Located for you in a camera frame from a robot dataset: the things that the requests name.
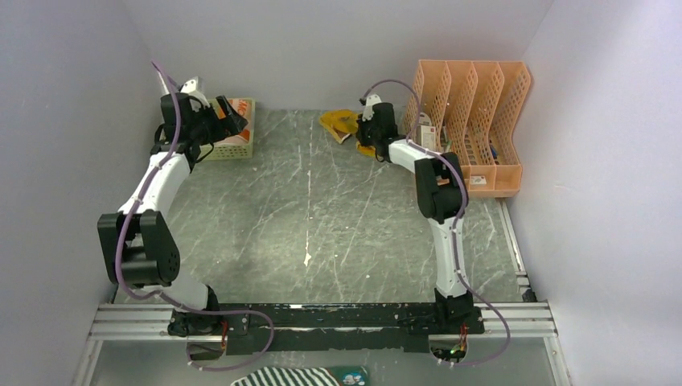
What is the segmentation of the orange white patterned towel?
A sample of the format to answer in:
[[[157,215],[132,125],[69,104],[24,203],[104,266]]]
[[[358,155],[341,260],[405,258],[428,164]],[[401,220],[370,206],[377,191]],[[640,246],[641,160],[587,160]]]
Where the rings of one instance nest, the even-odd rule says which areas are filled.
[[[253,104],[250,99],[227,98],[218,96],[213,104],[220,127],[225,138],[220,141],[225,145],[246,145],[250,141]]]

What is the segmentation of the yellow brown towel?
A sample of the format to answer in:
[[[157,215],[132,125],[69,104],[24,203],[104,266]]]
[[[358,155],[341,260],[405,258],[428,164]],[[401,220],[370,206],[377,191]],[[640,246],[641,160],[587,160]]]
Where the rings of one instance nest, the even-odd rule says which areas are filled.
[[[374,146],[366,146],[360,140],[359,120],[360,113],[349,109],[327,111],[318,119],[319,124],[339,144],[343,144],[350,137],[356,139],[355,148],[363,155],[374,158],[376,149]]]

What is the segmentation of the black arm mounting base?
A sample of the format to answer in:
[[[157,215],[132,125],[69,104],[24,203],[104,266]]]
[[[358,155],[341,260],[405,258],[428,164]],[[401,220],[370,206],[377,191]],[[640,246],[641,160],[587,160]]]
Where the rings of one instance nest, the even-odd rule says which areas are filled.
[[[173,310],[165,333],[226,342],[228,355],[268,351],[401,349],[427,353],[435,335],[482,334],[482,311],[446,302],[277,304],[223,303],[221,315]]]

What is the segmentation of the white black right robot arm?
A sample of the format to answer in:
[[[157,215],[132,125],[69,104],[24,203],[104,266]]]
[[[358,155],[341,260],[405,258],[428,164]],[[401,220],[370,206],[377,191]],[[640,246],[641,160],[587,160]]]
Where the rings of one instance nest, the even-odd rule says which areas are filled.
[[[414,174],[417,206],[428,221],[437,260],[433,310],[426,316],[408,316],[403,323],[417,333],[452,333],[475,313],[473,294],[465,280],[462,259],[462,224],[467,193],[458,158],[439,154],[399,135],[391,103],[377,95],[360,100],[356,137],[374,149],[375,157]]]

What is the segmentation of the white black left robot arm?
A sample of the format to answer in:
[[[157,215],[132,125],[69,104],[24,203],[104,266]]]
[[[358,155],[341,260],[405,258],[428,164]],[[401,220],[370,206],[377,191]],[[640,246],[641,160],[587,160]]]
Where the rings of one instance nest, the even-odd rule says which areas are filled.
[[[180,186],[195,166],[221,150],[247,150],[255,103],[248,98],[202,101],[195,92],[160,99],[150,163],[133,195],[97,221],[109,280],[133,298],[160,298],[174,309],[171,336],[224,333],[228,322],[215,291],[181,269],[181,254],[166,222]]]

